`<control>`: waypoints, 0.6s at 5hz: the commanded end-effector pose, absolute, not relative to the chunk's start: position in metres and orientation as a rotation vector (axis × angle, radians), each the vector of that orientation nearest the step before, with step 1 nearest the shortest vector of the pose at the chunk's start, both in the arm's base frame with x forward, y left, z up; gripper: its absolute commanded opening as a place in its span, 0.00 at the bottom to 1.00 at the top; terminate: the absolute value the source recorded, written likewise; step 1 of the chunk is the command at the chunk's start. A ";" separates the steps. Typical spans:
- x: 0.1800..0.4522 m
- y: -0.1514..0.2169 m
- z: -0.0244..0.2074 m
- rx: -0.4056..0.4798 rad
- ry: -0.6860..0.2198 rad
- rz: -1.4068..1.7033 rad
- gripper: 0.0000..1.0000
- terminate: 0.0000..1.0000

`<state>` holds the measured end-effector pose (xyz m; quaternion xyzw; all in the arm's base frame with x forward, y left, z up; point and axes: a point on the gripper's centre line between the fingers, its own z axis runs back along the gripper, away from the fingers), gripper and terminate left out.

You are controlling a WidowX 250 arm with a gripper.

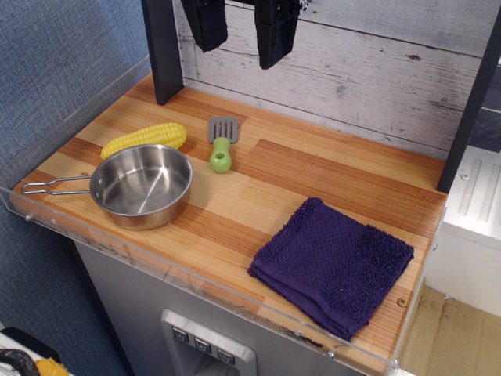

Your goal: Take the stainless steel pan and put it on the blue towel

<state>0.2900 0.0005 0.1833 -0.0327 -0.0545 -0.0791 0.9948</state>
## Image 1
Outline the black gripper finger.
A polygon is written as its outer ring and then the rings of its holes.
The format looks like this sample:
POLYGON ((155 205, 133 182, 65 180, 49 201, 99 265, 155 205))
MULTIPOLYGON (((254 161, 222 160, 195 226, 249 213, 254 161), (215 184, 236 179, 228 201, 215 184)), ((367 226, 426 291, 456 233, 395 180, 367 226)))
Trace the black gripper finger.
POLYGON ((195 43, 210 52, 228 38, 225 0, 181 0, 195 43))
POLYGON ((261 69, 273 67, 292 51, 299 15, 299 1, 254 2, 254 23, 261 69))

